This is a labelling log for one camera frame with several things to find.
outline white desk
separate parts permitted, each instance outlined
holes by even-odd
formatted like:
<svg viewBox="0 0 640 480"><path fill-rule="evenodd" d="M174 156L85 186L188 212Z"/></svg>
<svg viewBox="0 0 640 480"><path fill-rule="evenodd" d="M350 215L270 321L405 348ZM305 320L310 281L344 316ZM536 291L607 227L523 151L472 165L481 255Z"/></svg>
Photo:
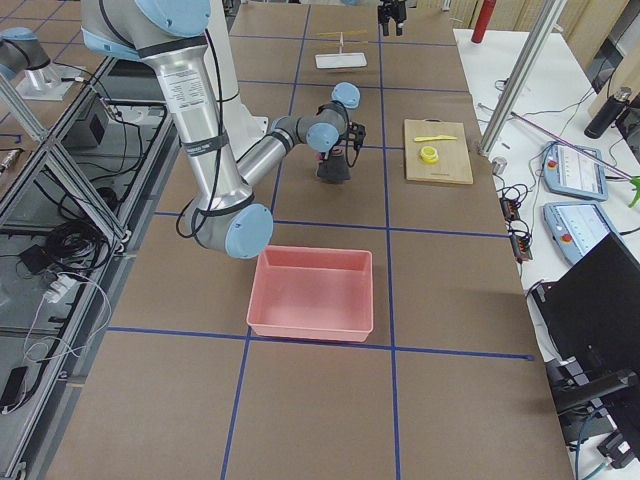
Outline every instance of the white desk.
<svg viewBox="0 0 640 480"><path fill-rule="evenodd" d="M496 80L504 80L509 77L528 33L488 31L483 42L478 45L471 42L471 30L455 30L454 32L469 90L473 96L474 104L476 104L480 128L484 130L487 123L482 120L488 120L491 112L478 107L477 104L482 103L491 108L495 107L500 95L500 91L495 87ZM514 111L522 115L527 112L562 110L578 102L590 88L589 81L562 36L552 34L514 107ZM585 126L591 120L587 108L593 99L595 99L595 93L579 106L577 114L565 128L562 136L578 145L599 148L605 161L611 163L609 147L621 138L619 132L615 128L611 128L597 140L592 140L583 134ZM572 107L562 113L544 113L528 118L551 132L559 134L575 111L576 107ZM550 140L524 123L510 120L505 125L489 158L502 156L508 160L507 168L502 175L506 185L525 183L531 186L534 179L529 173L528 161L540 153ZM624 141L613 147L613 154L618 161L619 168L632 175L640 175L640 165ZM540 158L532 165L534 171L538 169ZM502 186L499 179L496 179L496 185ZM603 207L616 228L619 231L625 231L639 227L640 205L634 209L627 207L634 195L631 185L627 182L608 182L608 188L609 199L603 203ZM529 194L520 208L520 216L529 226L533 226L533 261L523 264L522 286L524 289L528 289L538 280L557 280L570 268L569 263L561 255L544 225L542 206L548 202L571 201L572 198L551 193L544 184L540 185L535 202L534 198L535 191ZM640 232L625 236L624 241L635 257L640 259ZM550 360L557 354L551 347L546 327L543 326L542 319L532 301L530 301L529 310L536 325L543 356L545 360ZM594 437L583 446L580 454L581 477L587 475L602 461L602 456L595 450L595 446L603 438L604 436ZM634 460L623 470L607 467L597 478L637 480L640 478L640 462Z"/></svg>

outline wooden cutting board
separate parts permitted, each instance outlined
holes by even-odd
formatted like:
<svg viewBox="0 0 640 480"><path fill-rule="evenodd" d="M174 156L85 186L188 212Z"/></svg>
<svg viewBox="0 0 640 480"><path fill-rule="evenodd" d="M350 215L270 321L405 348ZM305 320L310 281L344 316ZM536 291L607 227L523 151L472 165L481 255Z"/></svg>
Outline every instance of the wooden cutting board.
<svg viewBox="0 0 640 480"><path fill-rule="evenodd" d="M458 139L413 141L415 137L435 137L436 135L451 135ZM426 146L438 150L438 163L428 165L420 160L420 149ZM461 123L405 120L404 152L407 180L465 185L473 183L464 125Z"/></svg>

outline pink plastic container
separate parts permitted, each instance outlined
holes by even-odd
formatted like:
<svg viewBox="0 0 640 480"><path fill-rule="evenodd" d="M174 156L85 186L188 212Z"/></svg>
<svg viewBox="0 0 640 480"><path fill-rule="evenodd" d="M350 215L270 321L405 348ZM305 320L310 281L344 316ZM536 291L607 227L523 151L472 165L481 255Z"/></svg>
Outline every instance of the pink plastic container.
<svg viewBox="0 0 640 480"><path fill-rule="evenodd" d="M247 323L267 337L363 342L373 330L371 252L268 246Z"/></svg>

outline blue cable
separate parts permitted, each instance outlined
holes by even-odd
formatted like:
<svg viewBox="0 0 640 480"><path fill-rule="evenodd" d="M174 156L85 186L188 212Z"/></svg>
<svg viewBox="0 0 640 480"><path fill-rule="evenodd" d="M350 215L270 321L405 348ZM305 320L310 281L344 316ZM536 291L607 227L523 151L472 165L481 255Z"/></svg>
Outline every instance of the blue cable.
<svg viewBox="0 0 640 480"><path fill-rule="evenodd" d="M600 405L598 408L596 408L594 411L592 411L587 418L584 419L584 422L582 422L582 426L580 427L580 432L578 433L578 441L576 442L576 458L575 458L575 473L576 473L576 480L580 480L580 476L578 474L578 459L580 457L580 446L582 445L582 439L584 437L584 432L586 430L586 426L587 424L593 420L593 418L596 416L596 413L598 413L600 410L604 409L604 405Z"/></svg>
<svg viewBox="0 0 640 480"><path fill-rule="evenodd" d="M593 477L599 474L602 470L604 470L606 466L607 466L607 462L606 461L602 462L593 470L593 472L591 472L589 475L584 477L582 480L591 480Z"/></svg>

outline black monitor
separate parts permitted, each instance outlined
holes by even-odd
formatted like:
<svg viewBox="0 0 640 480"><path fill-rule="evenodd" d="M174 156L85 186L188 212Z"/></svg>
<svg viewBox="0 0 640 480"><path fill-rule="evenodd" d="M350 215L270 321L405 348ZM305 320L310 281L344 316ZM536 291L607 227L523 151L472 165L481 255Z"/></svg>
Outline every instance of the black monitor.
<svg viewBox="0 0 640 480"><path fill-rule="evenodd" d="M562 358L575 357L590 380L622 369L640 375L640 264L606 236L544 294L541 308ZM602 401L640 458L640 387Z"/></svg>

